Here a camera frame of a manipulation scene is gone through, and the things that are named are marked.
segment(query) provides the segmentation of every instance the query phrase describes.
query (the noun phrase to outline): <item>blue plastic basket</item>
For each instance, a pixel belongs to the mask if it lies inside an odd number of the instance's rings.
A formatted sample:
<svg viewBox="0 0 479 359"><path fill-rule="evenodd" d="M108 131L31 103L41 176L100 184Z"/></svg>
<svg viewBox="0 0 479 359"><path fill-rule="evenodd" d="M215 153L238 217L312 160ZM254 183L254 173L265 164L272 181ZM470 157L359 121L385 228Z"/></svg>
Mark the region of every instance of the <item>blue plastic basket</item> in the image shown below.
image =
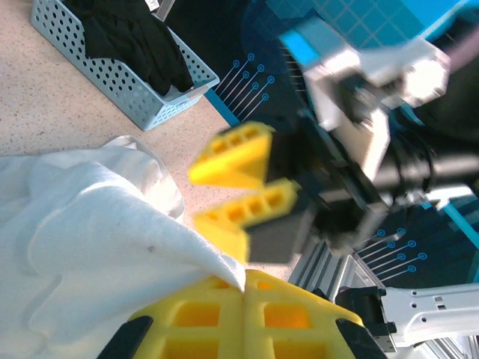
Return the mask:
<svg viewBox="0 0 479 359"><path fill-rule="evenodd" d="M191 107L219 83L219 77L173 31L195 86L185 93L172 87L160 96L120 61L87 59L82 23L61 1L35 0L31 24L144 131Z"/></svg>

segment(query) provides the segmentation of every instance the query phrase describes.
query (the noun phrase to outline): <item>black cloth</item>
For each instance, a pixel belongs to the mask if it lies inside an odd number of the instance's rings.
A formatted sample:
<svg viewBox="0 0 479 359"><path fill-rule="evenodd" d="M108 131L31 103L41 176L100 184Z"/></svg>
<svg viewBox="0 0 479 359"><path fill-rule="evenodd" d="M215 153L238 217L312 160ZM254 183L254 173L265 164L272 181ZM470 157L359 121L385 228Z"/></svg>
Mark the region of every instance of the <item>black cloth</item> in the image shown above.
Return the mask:
<svg viewBox="0 0 479 359"><path fill-rule="evenodd" d="M168 27L150 14L144 0L65 0L82 21L88 58L124 62L161 95L171 85L193 86L188 67Z"/></svg>

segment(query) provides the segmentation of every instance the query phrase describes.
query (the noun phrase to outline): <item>beige floor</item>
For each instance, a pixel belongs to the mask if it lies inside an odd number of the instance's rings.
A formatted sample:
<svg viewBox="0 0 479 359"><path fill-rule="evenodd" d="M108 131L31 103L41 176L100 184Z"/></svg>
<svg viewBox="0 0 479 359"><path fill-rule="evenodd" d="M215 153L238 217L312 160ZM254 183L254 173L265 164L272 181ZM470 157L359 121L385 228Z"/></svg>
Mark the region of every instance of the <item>beige floor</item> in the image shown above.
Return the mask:
<svg viewBox="0 0 479 359"><path fill-rule="evenodd" d="M0 156L97 147L134 135L164 161L186 201L185 224L200 209L234 196L193 187L186 169L206 139L227 126L202 99L150 132L142 132L29 23L30 0L0 0ZM290 266L260 266L286 279Z"/></svg>

